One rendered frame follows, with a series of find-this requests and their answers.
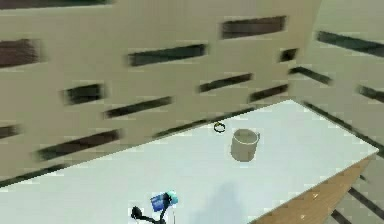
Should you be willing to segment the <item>beige mug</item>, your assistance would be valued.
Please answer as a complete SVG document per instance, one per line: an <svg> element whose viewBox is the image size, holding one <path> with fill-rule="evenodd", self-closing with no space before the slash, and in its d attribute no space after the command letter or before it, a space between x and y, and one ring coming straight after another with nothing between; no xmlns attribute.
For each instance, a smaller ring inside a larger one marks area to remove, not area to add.
<svg viewBox="0 0 384 224"><path fill-rule="evenodd" d="M250 162L255 156L259 140L259 132L237 129L232 137L231 156L239 162Z"/></svg>

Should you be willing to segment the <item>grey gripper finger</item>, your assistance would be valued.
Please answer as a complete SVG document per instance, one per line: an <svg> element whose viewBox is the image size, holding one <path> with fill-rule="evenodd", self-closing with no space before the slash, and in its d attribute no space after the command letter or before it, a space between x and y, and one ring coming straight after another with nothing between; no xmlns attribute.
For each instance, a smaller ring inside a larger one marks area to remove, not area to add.
<svg viewBox="0 0 384 224"><path fill-rule="evenodd" d="M153 218L150 218L150 217L147 217L147 216L144 216L141 212L141 210L137 207L137 206L134 206L131 210L131 217L135 220L144 220L144 221L148 221L149 223L151 224L161 224L161 222L159 220L155 220Z"/></svg>
<svg viewBox="0 0 384 224"><path fill-rule="evenodd" d="M164 195L163 196L163 209L160 213L160 219L159 223L160 224L166 224L166 221L164 219L165 213L167 209L172 205L172 197L170 195Z"/></svg>

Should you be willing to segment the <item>white table with wooden side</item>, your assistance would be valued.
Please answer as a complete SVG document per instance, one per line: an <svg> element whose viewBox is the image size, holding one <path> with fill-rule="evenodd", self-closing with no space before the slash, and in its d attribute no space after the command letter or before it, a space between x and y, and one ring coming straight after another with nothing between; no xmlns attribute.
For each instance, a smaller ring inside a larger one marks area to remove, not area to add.
<svg viewBox="0 0 384 224"><path fill-rule="evenodd" d="M172 190L175 224L248 224L376 148L287 100L0 190L0 224L135 224ZM231 156L237 129L260 133L250 162Z"/></svg>

